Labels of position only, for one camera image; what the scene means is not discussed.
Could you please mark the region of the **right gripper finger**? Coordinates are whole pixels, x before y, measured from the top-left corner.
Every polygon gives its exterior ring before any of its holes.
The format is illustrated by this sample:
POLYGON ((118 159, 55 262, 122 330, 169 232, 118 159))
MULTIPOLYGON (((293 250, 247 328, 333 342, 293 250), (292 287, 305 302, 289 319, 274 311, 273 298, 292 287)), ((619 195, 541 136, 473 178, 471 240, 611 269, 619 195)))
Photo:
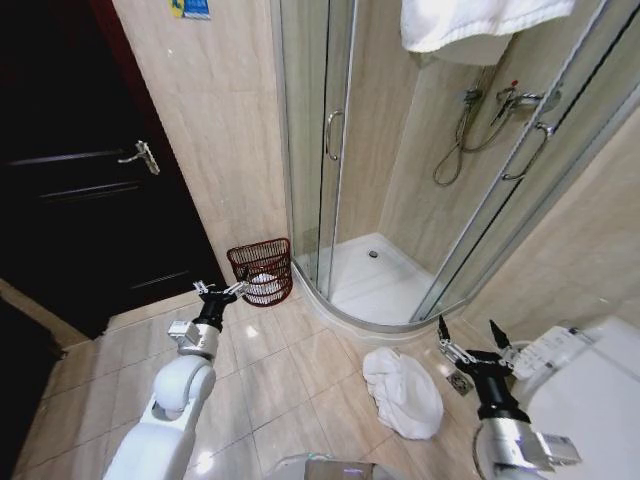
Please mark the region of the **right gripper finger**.
POLYGON ((440 352, 452 364, 472 364, 476 362, 476 358, 473 355, 451 339, 447 324, 442 315, 438 316, 438 338, 440 352))
POLYGON ((516 350, 511 344, 507 334, 494 320, 490 320, 489 325, 498 351, 489 352, 487 357, 482 361, 483 365, 487 367, 513 370, 516 359, 516 350))

